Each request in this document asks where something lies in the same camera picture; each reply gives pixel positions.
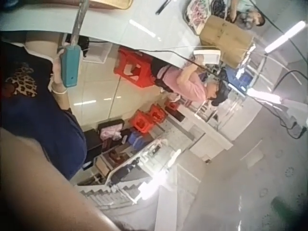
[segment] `hand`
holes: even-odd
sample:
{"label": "hand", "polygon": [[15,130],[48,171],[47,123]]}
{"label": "hand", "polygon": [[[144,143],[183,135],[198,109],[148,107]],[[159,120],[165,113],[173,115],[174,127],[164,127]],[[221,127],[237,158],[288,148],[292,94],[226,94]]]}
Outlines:
{"label": "hand", "polygon": [[62,83],[62,78],[61,78],[61,59],[60,56],[64,53],[64,49],[61,49],[56,57],[53,59],[52,62],[52,79],[53,82],[56,84]]}
{"label": "hand", "polygon": [[194,62],[195,62],[196,64],[203,65],[204,56],[201,55],[201,54],[196,55],[195,61],[194,61]]}
{"label": "hand", "polygon": [[230,18],[230,21],[231,21],[232,23],[234,23],[234,22],[235,22],[235,19],[236,19],[236,11],[231,10],[231,11],[230,11],[230,14],[229,14],[229,18]]}

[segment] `pink cloth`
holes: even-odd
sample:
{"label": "pink cloth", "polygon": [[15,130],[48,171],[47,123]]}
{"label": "pink cloth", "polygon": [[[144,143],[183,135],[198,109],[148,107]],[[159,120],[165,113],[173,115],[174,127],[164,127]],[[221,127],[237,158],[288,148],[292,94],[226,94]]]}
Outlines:
{"label": "pink cloth", "polygon": [[[160,69],[157,77],[161,78],[167,68],[168,66],[165,66]],[[182,70],[175,66],[170,67],[163,79],[164,83],[175,93],[182,95],[188,100],[203,103],[206,100],[204,84],[201,82],[198,74],[193,72],[189,78],[189,81],[187,81],[185,85],[178,85],[177,78],[181,72]]]}

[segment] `pink fabric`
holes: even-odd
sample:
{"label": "pink fabric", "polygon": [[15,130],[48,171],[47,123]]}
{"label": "pink fabric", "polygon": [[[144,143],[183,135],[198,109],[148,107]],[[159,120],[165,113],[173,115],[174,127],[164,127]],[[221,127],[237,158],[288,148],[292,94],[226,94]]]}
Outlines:
{"label": "pink fabric", "polygon": [[117,124],[110,127],[102,128],[101,129],[101,140],[104,141],[108,138],[112,138],[114,141],[121,139],[121,129],[123,125]]}
{"label": "pink fabric", "polygon": [[[168,66],[163,67],[158,72],[157,77],[161,78]],[[166,72],[164,77],[164,83],[170,87],[175,93],[182,95],[188,100],[203,103],[206,100],[204,84],[201,82],[198,74],[193,72],[189,78],[189,81],[185,85],[178,85],[177,78],[181,74],[181,69],[172,66]]]}

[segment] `bracelet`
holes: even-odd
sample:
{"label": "bracelet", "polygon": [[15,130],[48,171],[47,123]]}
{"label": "bracelet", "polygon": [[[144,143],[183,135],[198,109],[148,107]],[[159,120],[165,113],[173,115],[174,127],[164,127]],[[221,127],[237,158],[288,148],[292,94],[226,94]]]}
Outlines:
{"label": "bracelet", "polygon": [[54,89],[51,88],[51,91],[53,93],[57,94],[57,95],[64,95],[65,93],[67,93],[67,89],[65,89],[65,91],[63,91],[63,92],[57,92],[57,91],[55,91]]}

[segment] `navy blue shirt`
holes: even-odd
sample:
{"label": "navy blue shirt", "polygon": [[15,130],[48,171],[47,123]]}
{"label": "navy blue shirt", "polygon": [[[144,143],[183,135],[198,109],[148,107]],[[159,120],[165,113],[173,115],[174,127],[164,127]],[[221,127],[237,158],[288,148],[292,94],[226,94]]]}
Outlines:
{"label": "navy blue shirt", "polygon": [[52,63],[5,42],[1,56],[1,126],[38,141],[50,162],[71,179],[82,167],[87,147],[76,118],[61,110],[48,90]]}

